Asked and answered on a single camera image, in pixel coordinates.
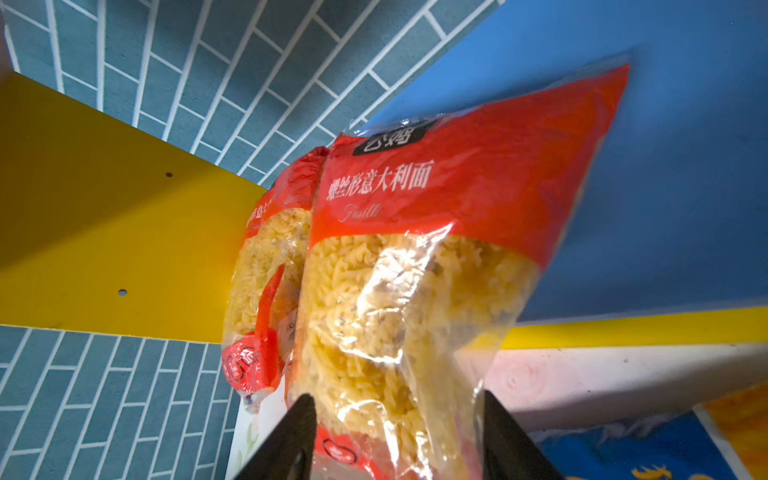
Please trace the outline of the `red macaroni bag front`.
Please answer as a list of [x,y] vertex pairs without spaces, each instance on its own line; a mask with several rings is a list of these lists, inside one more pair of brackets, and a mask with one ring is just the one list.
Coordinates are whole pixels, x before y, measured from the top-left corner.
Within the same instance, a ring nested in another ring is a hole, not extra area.
[[245,408],[258,412],[290,363],[313,202],[329,149],[279,174],[246,225],[223,321],[222,368]]

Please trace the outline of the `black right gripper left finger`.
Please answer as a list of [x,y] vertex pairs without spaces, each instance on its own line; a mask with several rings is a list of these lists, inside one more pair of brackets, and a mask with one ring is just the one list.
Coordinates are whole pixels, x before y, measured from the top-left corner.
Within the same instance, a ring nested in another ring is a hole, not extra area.
[[310,394],[303,394],[288,409],[235,479],[309,480],[316,433],[315,401]]

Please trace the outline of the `red macaroni bag back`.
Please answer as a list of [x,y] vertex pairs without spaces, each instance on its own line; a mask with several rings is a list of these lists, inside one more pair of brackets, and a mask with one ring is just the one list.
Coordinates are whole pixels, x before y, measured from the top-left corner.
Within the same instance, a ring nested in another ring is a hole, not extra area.
[[628,65],[339,136],[313,204],[286,400],[371,479],[478,479],[481,373],[561,244]]

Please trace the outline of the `blue elbow pasta bag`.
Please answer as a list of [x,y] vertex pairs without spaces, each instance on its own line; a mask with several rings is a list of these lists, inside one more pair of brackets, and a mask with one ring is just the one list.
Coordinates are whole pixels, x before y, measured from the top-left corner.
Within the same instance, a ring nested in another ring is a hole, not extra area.
[[567,479],[736,479],[692,411],[530,434]]

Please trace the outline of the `red macaroni bag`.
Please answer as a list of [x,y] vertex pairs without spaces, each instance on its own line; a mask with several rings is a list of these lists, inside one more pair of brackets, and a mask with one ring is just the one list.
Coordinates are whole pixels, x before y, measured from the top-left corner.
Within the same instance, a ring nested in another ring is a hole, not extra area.
[[246,225],[223,321],[222,368],[245,408],[258,412],[290,363],[313,202],[329,149],[279,174]]
[[628,65],[339,136],[313,204],[286,400],[371,479],[478,479],[481,373],[561,244]]

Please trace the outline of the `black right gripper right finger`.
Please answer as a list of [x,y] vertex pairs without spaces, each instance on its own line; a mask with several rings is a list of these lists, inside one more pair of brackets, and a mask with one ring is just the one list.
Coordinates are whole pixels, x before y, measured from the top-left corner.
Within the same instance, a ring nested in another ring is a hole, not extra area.
[[483,394],[483,479],[563,480],[495,395]]

